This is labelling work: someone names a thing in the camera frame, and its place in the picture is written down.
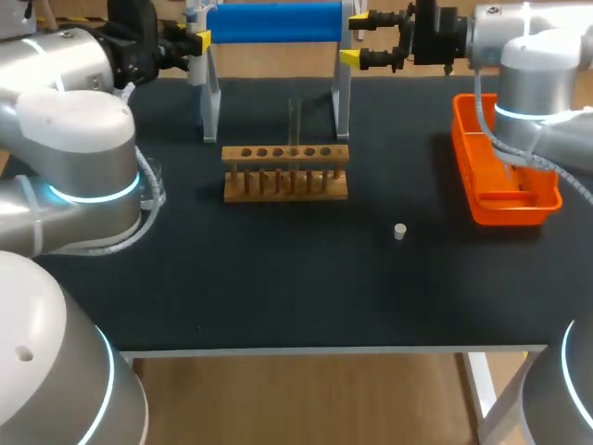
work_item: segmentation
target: orange plastic bin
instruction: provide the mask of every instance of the orange plastic bin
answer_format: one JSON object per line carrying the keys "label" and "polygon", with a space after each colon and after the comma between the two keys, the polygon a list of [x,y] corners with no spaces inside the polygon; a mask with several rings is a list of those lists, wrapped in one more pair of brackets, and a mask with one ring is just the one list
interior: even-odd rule
{"label": "orange plastic bin", "polygon": [[[496,95],[483,95],[490,128]],[[453,145],[473,219],[482,225],[540,225],[562,207],[558,174],[506,165],[480,129],[474,95],[453,99]]]}

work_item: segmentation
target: small white cap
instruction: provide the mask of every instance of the small white cap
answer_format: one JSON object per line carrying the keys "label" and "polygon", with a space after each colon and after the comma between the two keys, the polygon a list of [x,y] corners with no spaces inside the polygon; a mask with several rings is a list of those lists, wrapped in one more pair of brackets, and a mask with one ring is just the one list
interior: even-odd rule
{"label": "small white cap", "polygon": [[408,228],[405,224],[396,224],[396,227],[394,229],[394,236],[396,240],[401,241],[402,239],[404,239],[407,230]]}

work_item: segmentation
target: blue cylinder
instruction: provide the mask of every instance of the blue cylinder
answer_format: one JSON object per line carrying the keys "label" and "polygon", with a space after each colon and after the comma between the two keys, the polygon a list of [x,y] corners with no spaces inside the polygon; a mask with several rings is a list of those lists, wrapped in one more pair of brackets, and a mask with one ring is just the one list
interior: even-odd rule
{"label": "blue cylinder", "polygon": [[208,13],[214,44],[339,42],[342,4],[223,4]]}

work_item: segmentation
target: black tabletop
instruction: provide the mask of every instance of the black tabletop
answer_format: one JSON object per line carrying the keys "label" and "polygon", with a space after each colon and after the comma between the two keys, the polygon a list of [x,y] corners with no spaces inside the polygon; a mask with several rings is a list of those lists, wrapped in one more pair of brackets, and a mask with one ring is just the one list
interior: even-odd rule
{"label": "black tabletop", "polygon": [[217,146],[197,142],[185,82],[135,94],[168,196],[142,242],[38,260],[119,349],[545,344],[593,307],[593,209],[572,189],[541,230],[473,224],[450,141],[470,79],[353,81],[349,200],[291,204],[224,204],[220,146],[286,144],[289,97],[301,141],[331,142],[329,80],[221,86]]}

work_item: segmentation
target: wooden test tube rack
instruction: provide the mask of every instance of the wooden test tube rack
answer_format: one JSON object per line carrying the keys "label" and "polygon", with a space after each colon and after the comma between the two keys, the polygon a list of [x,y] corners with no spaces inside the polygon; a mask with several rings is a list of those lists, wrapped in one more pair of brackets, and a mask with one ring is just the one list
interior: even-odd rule
{"label": "wooden test tube rack", "polygon": [[[348,146],[224,146],[225,202],[347,199]],[[313,166],[327,166],[312,170]]]}

